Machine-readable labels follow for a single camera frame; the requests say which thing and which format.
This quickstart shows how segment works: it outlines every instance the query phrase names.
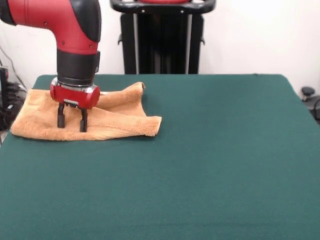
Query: white wall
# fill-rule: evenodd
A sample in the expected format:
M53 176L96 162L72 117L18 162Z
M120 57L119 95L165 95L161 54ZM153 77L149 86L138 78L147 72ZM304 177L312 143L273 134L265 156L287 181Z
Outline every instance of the white wall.
M101 74L123 74L120 13L100 0ZM217 0L205 15L201 74L283 74L299 92L320 92L319 0ZM0 45L31 87L42 74L56 73L56 43L51 32L0 23ZM9 64L0 52L3 62Z

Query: black knob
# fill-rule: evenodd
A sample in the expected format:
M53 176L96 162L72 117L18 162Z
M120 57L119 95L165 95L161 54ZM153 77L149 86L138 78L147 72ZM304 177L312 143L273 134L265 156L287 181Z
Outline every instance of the black knob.
M303 87L301 91L302 91L303 95L306 97L310 97L311 95L315 94L315 92L316 92L312 87L309 87L309 86Z

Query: towel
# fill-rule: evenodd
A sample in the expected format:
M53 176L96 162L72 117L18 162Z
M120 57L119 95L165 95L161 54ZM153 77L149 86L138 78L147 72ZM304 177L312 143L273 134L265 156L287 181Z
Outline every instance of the towel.
M102 141L133 136L154 137L162 117L147 116L142 105L145 85L137 82L121 91L101 95L87 111L87 132L80 132L81 111L64 108L65 128L57 127L58 102L48 90L30 89L11 133L28 139L49 141Z

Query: green table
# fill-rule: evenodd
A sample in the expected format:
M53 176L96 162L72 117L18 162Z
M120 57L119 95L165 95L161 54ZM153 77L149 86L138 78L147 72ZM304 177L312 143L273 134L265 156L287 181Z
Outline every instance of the green table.
M35 88L48 88L42 76ZM155 138L0 149L1 240L316 240L320 129L280 75L98 75L146 84Z

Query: floor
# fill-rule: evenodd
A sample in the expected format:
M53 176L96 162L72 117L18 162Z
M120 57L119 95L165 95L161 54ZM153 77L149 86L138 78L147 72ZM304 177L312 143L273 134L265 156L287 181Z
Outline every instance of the floor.
M1 138L0 143L3 143L3 142L4 142L6 136L7 136L7 132L6 132L6 131L1 131L1 132L0 132L0 138Z

